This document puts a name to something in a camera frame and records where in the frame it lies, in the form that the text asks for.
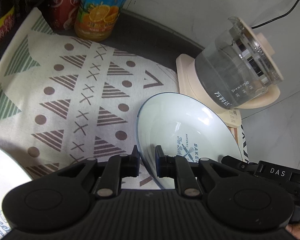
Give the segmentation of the small white Bakery plate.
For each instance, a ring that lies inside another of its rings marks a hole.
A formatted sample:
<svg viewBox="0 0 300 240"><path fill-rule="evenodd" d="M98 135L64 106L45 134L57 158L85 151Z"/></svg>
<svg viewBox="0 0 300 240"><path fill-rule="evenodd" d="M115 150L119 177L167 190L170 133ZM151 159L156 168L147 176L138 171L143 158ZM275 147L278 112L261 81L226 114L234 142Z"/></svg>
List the small white Bakery plate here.
<svg viewBox="0 0 300 240"><path fill-rule="evenodd" d="M226 155L244 160L241 146L221 118L183 94L159 93L147 99L138 111L135 130L143 164L160 189L173 189L174 181L157 176L158 145L164 155L179 155L190 163L200 158L220 162Z"/></svg>

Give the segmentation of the large white Sweet plate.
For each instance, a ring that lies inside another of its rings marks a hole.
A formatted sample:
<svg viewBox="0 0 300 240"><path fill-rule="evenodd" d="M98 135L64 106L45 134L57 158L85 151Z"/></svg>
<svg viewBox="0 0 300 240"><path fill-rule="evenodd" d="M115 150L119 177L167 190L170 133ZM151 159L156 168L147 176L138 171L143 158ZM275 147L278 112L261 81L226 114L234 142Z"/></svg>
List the large white Sweet plate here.
<svg viewBox="0 0 300 240"><path fill-rule="evenodd" d="M2 211L2 201L15 187L31 181L30 175L9 154L0 149L0 239L10 230Z"/></svg>

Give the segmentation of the patterned cloth mat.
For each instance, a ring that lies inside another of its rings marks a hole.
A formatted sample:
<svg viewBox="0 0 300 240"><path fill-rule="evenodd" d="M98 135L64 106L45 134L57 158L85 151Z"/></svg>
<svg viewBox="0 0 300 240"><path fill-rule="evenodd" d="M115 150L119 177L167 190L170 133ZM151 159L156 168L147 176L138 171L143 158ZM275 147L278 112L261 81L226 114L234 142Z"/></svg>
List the patterned cloth mat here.
<svg viewBox="0 0 300 240"><path fill-rule="evenodd" d="M33 9L0 60L0 148L39 178L97 157L130 153L142 103L177 92L156 62L55 34Z"/></svg>

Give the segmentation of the cream kettle base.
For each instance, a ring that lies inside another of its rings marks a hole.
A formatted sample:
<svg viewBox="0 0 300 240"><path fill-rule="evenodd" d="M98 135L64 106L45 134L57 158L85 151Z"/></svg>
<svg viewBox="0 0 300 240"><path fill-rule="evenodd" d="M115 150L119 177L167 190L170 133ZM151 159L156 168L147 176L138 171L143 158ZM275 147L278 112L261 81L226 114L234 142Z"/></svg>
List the cream kettle base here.
<svg viewBox="0 0 300 240"><path fill-rule="evenodd" d="M179 90L205 104L228 126L242 124L240 109L255 109L277 100L280 89L277 83L283 80L273 60L269 61L274 77L266 72L257 74L255 60L225 52L196 58L181 54L176 59Z"/></svg>

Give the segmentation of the glass electric kettle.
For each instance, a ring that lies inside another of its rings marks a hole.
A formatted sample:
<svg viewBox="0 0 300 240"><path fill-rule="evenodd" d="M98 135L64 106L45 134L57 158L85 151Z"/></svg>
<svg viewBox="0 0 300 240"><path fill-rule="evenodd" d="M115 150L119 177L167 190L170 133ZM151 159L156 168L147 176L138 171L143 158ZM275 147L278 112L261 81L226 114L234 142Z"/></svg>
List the glass electric kettle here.
<svg viewBox="0 0 300 240"><path fill-rule="evenodd" d="M194 69L214 108L255 109L275 102L283 81L274 51L239 17L194 60Z"/></svg>

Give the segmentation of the orange juice bottle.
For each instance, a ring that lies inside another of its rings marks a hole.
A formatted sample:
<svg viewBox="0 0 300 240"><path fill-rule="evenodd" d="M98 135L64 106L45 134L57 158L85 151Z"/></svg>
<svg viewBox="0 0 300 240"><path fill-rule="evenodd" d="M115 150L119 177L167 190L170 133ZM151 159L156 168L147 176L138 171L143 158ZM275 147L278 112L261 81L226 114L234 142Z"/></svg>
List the orange juice bottle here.
<svg viewBox="0 0 300 240"><path fill-rule="evenodd" d="M75 33L85 40L103 41L108 38L117 22L126 0L81 0Z"/></svg>

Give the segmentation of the lower red drink can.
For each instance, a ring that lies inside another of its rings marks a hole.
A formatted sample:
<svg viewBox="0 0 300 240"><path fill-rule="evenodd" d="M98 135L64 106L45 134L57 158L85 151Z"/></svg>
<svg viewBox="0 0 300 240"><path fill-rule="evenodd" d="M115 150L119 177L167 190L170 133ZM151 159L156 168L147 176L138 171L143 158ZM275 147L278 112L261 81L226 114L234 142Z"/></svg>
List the lower red drink can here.
<svg viewBox="0 0 300 240"><path fill-rule="evenodd" d="M51 23L55 30L69 30L74 26L81 0L51 0Z"/></svg>

